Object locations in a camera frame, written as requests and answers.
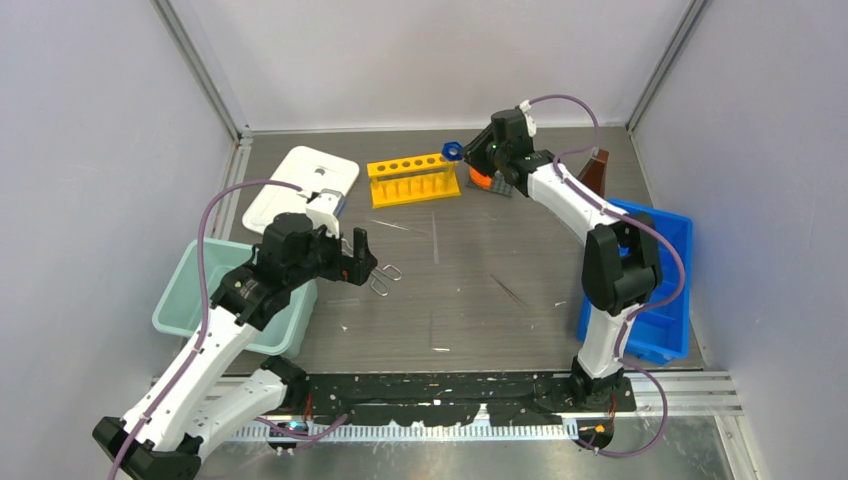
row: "orange object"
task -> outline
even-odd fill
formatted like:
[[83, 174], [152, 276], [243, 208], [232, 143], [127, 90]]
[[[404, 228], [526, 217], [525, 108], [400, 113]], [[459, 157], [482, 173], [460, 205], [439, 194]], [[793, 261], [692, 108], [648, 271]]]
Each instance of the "orange object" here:
[[471, 181], [483, 190], [488, 190], [492, 186], [492, 177], [487, 177], [473, 168], [471, 169]]

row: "white panel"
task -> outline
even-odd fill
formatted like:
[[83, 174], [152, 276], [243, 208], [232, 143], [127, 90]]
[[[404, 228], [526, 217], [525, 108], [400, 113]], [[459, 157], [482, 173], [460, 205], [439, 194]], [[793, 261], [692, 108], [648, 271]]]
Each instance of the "white panel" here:
[[[480, 126], [548, 93], [623, 124], [687, 4], [192, 0], [253, 130]], [[533, 112], [589, 123], [575, 106]]]
[[695, 221], [693, 307], [777, 479], [845, 477], [845, 18], [713, 2], [637, 132], [655, 203]]
[[285, 182], [297, 179], [297, 186], [303, 191], [265, 185], [245, 210], [242, 224], [262, 235], [265, 227], [273, 223], [274, 217], [280, 213], [306, 213], [306, 201], [313, 192], [326, 188], [346, 196], [358, 176], [359, 165], [356, 162], [305, 146], [294, 147], [274, 170], [271, 180]]
[[0, 478], [97, 479], [229, 137], [147, 1], [0, 2]]

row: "white robotic arm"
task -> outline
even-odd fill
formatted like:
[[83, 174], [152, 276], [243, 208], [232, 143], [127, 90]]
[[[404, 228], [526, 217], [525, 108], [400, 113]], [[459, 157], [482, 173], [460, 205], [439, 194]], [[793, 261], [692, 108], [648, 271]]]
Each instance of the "white robotic arm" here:
[[[617, 223], [618, 220], [606, 213], [608, 211], [617, 212], [621, 215], [627, 214], [621, 208], [597, 196], [595, 192], [571, 175], [567, 169], [563, 169], [562, 174], [565, 179], [572, 180], [572, 182], [569, 182], [570, 185], [581, 189], [584, 195], [595, 198], [597, 202], [603, 205], [603, 210], [590, 204], [574, 188], [566, 184], [566, 181], [560, 179], [554, 171], [552, 163], [537, 168], [535, 172], [528, 176], [527, 191], [530, 198], [546, 206], [574, 232], [577, 238], [585, 242], [589, 232], [598, 225]], [[639, 306], [640, 304], [629, 306], [618, 315], [611, 315], [607, 311], [592, 306], [586, 341], [577, 354], [577, 361], [580, 366], [592, 378], [608, 377], [621, 369], [621, 364], [614, 352], [615, 342], [627, 315]], [[629, 334], [630, 329], [628, 328], [622, 340], [622, 345], [627, 344]]]
[[236, 355], [288, 306], [294, 289], [319, 276], [355, 285], [368, 280], [377, 259], [365, 230], [354, 229], [352, 255], [342, 252], [337, 217], [343, 206], [339, 192], [325, 190], [316, 192], [305, 214], [278, 215], [251, 258], [224, 275], [211, 296], [207, 327], [198, 326], [162, 378], [122, 418], [101, 419], [94, 439], [113, 459], [129, 445], [121, 468], [130, 477], [194, 478], [201, 462], [252, 419], [301, 405], [309, 388], [306, 373], [281, 357], [269, 357], [242, 385], [203, 402]]
[[[489, 126], [461, 155], [483, 175], [500, 172], [508, 184], [547, 207], [584, 243], [582, 284], [592, 310], [569, 381], [577, 404], [593, 395], [608, 398], [623, 374], [616, 346], [627, 343], [628, 315], [662, 282], [659, 247], [654, 238], [616, 218], [627, 212], [597, 196], [562, 166], [557, 172], [551, 152], [534, 149], [536, 125], [528, 110], [529, 103], [524, 102], [493, 114]], [[653, 225], [646, 215], [639, 219]]]

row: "yellow test tube rack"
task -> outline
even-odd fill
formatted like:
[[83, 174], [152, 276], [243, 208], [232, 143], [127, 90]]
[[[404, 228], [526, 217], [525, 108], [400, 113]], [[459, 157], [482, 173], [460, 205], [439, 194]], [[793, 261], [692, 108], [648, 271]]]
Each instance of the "yellow test tube rack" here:
[[440, 153], [368, 164], [374, 208], [457, 197], [456, 162]]

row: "light green plastic bin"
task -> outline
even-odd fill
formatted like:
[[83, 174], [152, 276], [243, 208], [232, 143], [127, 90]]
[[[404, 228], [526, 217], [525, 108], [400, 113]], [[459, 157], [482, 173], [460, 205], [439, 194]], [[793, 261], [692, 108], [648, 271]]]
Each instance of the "light green plastic bin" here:
[[[206, 286], [209, 295], [215, 291], [228, 271], [250, 258], [250, 245], [207, 238], [203, 256], [206, 263]], [[318, 297], [314, 280], [292, 292], [291, 303], [274, 316], [247, 350], [266, 355], [294, 358], [309, 324]], [[191, 242], [168, 288], [153, 312], [153, 326], [162, 333], [190, 337], [200, 324], [200, 285], [197, 280], [197, 240]]]

